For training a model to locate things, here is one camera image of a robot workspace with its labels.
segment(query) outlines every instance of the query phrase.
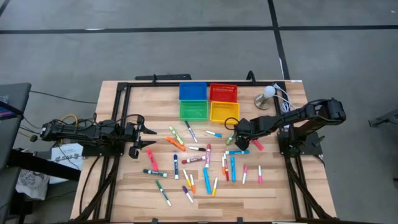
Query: plastic basket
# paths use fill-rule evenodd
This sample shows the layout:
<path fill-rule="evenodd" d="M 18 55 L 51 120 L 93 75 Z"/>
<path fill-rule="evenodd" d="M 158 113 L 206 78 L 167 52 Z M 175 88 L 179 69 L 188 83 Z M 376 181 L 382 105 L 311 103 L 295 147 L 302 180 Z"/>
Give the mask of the plastic basket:
<path fill-rule="evenodd" d="M 212 101 L 210 108 L 210 121 L 224 123 L 227 118 L 239 120 L 239 103 Z M 236 124 L 234 119 L 229 119 L 227 124 Z"/>
<path fill-rule="evenodd" d="M 236 103 L 238 98 L 238 86 L 227 84 L 210 84 L 210 101 L 222 101 Z"/>
<path fill-rule="evenodd" d="M 185 121 L 205 121 L 208 119 L 207 100 L 180 101 L 180 119 Z"/>
<path fill-rule="evenodd" d="M 207 100 L 207 83 L 180 83 L 180 100 Z"/>

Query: wooden tabletop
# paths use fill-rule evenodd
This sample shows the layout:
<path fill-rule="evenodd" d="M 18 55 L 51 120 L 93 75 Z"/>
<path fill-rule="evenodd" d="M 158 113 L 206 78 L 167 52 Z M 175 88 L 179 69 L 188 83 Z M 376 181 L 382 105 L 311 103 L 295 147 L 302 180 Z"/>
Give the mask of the wooden tabletop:
<path fill-rule="evenodd" d="M 116 81 L 103 82 L 96 108 L 97 121 L 111 119 L 117 84 Z M 307 102 L 302 82 L 286 81 L 286 87 L 296 107 L 301 107 Z M 238 87 L 240 118 L 251 119 L 265 114 L 276 114 L 274 107 L 267 111 L 261 111 L 255 107 L 254 97 L 263 91 L 264 87 L 261 86 Z M 226 177 L 221 173 L 221 157 L 225 150 L 238 150 L 233 143 L 229 146 L 225 144 L 232 132 L 225 129 L 223 124 L 211 121 L 192 121 L 190 125 L 198 138 L 198 143 L 195 144 L 185 123 L 179 119 L 179 109 L 178 87 L 132 88 L 127 114 L 143 115 L 146 120 L 145 126 L 157 132 L 157 135 L 143 134 L 142 139 L 157 141 L 156 144 L 148 148 L 153 152 L 159 170 L 168 173 L 168 177 L 142 173 L 143 169 L 152 168 L 146 148 L 142 150 L 138 159 L 131 159 L 125 153 L 119 165 L 112 222 L 149 222 L 152 218 L 158 218 L 160 222 L 233 222 L 236 221 L 236 217 L 243 217 L 243 220 L 247 222 L 295 220 L 285 162 L 279 154 L 276 133 L 259 139 L 265 148 L 263 151 L 259 151 L 255 145 L 251 144 L 248 149 L 250 154 L 235 156 L 237 181 L 235 183 L 227 182 Z M 134 119 L 136 118 L 129 118 L 127 121 L 135 122 Z M 189 149 L 182 152 L 168 143 L 165 137 L 173 137 L 169 131 L 170 125 L 181 135 L 186 146 L 205 147 L 207 144 L 211 144 L 209 176 L 211 187 L 213 187 L 215 177 L 218 177 L 216 197 L 206 193 L 203 176 L 204 162 L 185 165 L 181 163 L 182 159 L 204 156 L 205 153 Z M 216 138 L 207 134 L 205 130 L 222 133 L 223 137 L 222 139 Z M 126 144 L 125 150 L 128 150 L 130 146 L 131 144 Z M 179 160 L 179 180 L 174 179 L 174 154 L 178 155 Z M 92 157 L 84 162 L 71 218 L 78 216 L 81 190 L 94 159 Z M 328 180 L 322 163 L 313 156 L 302 156 L 302 160 L 309 191 L 327 213 L 335 216 Z M 248 176 L 246 183 L 242 184 L 244 164 L 248 165 Z M 258 165 L 262 166 L 264 180 L 262 185 L 257 181 Z M 90 175 L 83 197 L 83 208 L 88 205 L 98 189 L 101 166 L 102 158 L 97 162 Z M 182 190 L 182 186 L 187 184 L 182 169 L 186 169 L 188 174 L 192 174 L 195 180 L 197 192 L 192 194 L 190 191 L 194 204 L 189 202 Z M 166 204 L 155 180 L 160 181 L 172 207 Z M 304 217 L 302 195 L 299 189 L 297 192 Z M 104 217 L 107 196 L 108 192 L 104 194 L 102 200 L 100 218 Z"/>

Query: marker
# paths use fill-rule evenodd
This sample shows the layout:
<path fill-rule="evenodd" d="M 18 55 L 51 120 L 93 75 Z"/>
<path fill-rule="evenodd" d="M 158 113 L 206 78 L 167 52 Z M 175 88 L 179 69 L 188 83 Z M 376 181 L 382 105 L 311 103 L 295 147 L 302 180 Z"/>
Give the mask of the marker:
<path fill-rule="evenodd" d="M 234 139 L 234 134 L 232 134 L 225 142 L 225 144 L 228 146 L 229 144 L 231 144 L 231 141 Z"/>
<path fill-rule="evenodd" d="M 152 167 L 154 168 L 154 171 L 159 171 L 154 159 L 154 155 L 152 154 L 152 151 L 150 149 L 147 149 L 147 153 L 150 159 L 150 163 L 152 163 Z"/>
<path fill-rule="evenodd" d="M 188 187 L 191 187 L 192 185 L 191 185 L 191 182 L 189 181 L 187 171 L 185 171 L 185 169 L 183 169 L 182 171 L 184 171 L 184 175 L 185 175 L 185 179 L 187 180 Z"/>
<path fill-rule="evenodd" d="M 221 163 L 223 164 L 222 168 L 221 168 L 221 172 L 223 173 L 223 175 L 225 175 L 225 161 L 224 161 L 224 155 L 223 158 L 221 159 Z"/>
<path fill-rule="evenodd" d="M 166 200 L 167 204 L 171 207 L 172 204 L 169 201 L 169 198 L 167 197 L 166 193 L 164 192 L 162 186 L 160 185 L 159 181 L 155 180 L 157 187 L 159 188 L 160 192 L 162 192 L 162 195 L 164 199 Z"/>
<path fill-rule="evenodd" d="M 147 170 L 147 169 L 144 169 L 144 170 L 142 170 L 144 173 L 146 173 L 146 174 L 153 174 L 153 175 L 159 175 L 159 176 L 161 176 L 161 177 L 167 177 L 167 174 L 166 173 L 162 173 L 162 172 L 159 172 L 159 171 L 154 171 L 154 170 Z"/>
<path fill-rule="evenodd" d="M 206 164 L 205 164 L 206 168 L 210 167 L 210 149 L 211 149 L 211 145 L 208 144 L 207 149 L 206 149 Z"/>
<path fill-rule="evenodd" d="M 237 154 L 249 154 L 249 151 L 225 151 L 227 155 L 237 155 Z"/>
<path fill-rule="evenodd" d="M 211 194 L 209 175 L 207 173 L 207 168 L 206 167 L 203 168 L 203 175 L 205 176 L 207 194 Z"/>
<path fill-rule="evenodd" d="M 182 162 L 182 164 L 187 164 L 187 163 L 191 163 L 191 162 L 198 162 L 198 161 L 203 161 L 206 159 L 206 156 L 201 156 L 201 157 L 196 157 L 196 158 L 192 158 L 192 159 L 184 159 Z"/>
<path fill-rule="evenodd" d="M 174 130 L 174 128 L 172 126 L 169 127 L 171 133 L 174 135 L 174 137 L 176 138 L 176 140 L 183 146 L 184 142 L 182 141 L 181 137 L 178 135 L 178 133 Z"/>
<path fill-rule="evenodd" d="M 226 161 L 226 154 L 224 153 L 224 163 L 225 163 L 225 176 L 226 181 L 229 181 L 229 174 L 228 174 L 228 163 Z"/>
<path fill-rule="evenodd" d="M 166 141 L 168 141 L 169 143 L 173 144 L 174 146 L 176 146 L 177 148 L 179 148 L 185 152 L 185 146 L 180 145 L 180 143 L 178 143 L 174 139 L 172 139 L 170 137 L 166 137 Z"/>
<path fill-rule="evenodd" d="M 264 147 L 260 144 L 259 141 L 257 141 L 257 140 L 252 140 L 251 142 L 252 142 L 253 144 L 255 144 L 255 145 L 257 146 L 257 148 L 259 148 L 260 151 L 263 151 L 263 150 L 264 150 Z"/>
<path fill-rule="evenodd" d="M 246 181 L 246 175 L 248 174 L 248 167 L 247 167 L 247 165 L 244 165 L 244 167 L 243 167 L 243 180 L 242 180 L 242 184 L 244 184 L 245 183 L 245 181 Z"/>
<path fill-rule="evenodd" d="M 195 140 L 195 142 L 198 143 L 198 140 L 195 137 L 195 134 L 193 133 L 191 127 L 189 126 L 188 121 L 185 121 L 185 124 L 187 125 L 187 128 L 188 128 L 189 132 L 191 133 L 193 140 Z"/>
<path fill-rule="evenodd" d="M 191 189 L 192 189 L 192 193 L 196 193 L 197 190 L 196 190 L 196 188 L 195 188 L 195 183 L 193 182 L 193 176 L 192 176 L 192 174 L 190 174 L 190 177 L 191 177 Z"/>
<path fill-rule="evenodd" d="M 211 196 L 212 196 L 212 197 L 215 197 L 215 196 L 216 196 L 217 180 L 218 180 L 218 177 L 216 177 L 216 179 L 215 179 L 215 181 L 214 181 L 213 193 L 211 193 Z"/>
<path fill-rule="evenodd" d="M 174 179 L 177 180 L 180 177 L 178 176 L 178 159 L 177 155 L 174 154 Z"/>
<path fill-rule="evenodd" d="M 219 137 L 219 138 L 221 138 L 221 134 L 220 133 L 214 133 L 213 131 L 206 131 L 208 134 L 212 134 L 212 135 L 214 135 L 214 136 L 216 136 L 216 137 Z"/>
<path fill-rule="evenodd" d="M 262 184 L 261 166 L 259 165 L 259 184 Z"/>
<path fill-rule="evenodd" d="M 185 186 L 182 186 L 182 190 L 185 192 L 185 195 L 187 196 L 187 198 L 189 199 L 189 201 L 190 201 L 191 203 L 193 203 L 193 200 L 192 200 L 192 198 L 191 198 L 191 195 L 189 195 L 187 188 L 186 188 Z"/>
<path fill-rule="evenodd" d="M 205 151 L 206 151 L 206 149 L 205 149 L 205 148 L 192 147 L 192 146 L 190 146 L 190 147 L 189 147 L 189 149 L 196 150 L 196 151 L 203 151 L 203 152 L 205 152 Z"/>
<path fill-rule="evenodd" d="M 231 170 L 232 170 L 232 182 L 236 182 L 235 176 L 235 157 L 231 156 Z"/>

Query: yellow plastic basket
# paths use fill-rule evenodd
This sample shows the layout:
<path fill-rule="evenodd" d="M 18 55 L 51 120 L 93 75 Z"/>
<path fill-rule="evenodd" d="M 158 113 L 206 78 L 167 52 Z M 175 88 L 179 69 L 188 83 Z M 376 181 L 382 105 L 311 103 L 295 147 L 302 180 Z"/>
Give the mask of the yellow plastic basket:
<path fill-rule="evenodd" d="M 239 120 L 239 103 L 212 101 L 210 108 L 210 121 L 224 123 L 227 118 Z M 234 119 L 227 120 L 227 124 L 236 124 Z"/>

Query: concrete floor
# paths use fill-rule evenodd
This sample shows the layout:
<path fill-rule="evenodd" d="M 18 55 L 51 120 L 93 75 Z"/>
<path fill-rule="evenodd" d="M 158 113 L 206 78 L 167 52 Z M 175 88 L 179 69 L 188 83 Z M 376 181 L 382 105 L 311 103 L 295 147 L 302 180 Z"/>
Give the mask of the concrete floor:
<path fill-rule="evenodd" d="M 278 0 L 280 26 L 398 24 L 391 0 Z M 271 26 L 265 0 L 11 0 L 0 30 L 180 26 Z M 282 31 L 291 79 L 304 81 L 309 100 L 335 97 L 348 119 L 321 134 L 326 172 L 338 216 L 395 223 L 398 190 L 397 127 L 373 129 L 368 119 L 398 108 L 398 30 Z M 281 79 L 273 31 L 141 34 L 0 35 L 1 83 L 95 101 L 103 80 L 190 73 L 194 79 Z M 91 117 L 95 105 L 31 94 L 25 115 L 37 126 L 70 113 Z M 16 147 L 48 151 L 48 142 Z M 61 195 L 76 188 L 50 188 Z M 38 205 L 38 223 L 69 219 L 73 194 Z"/>

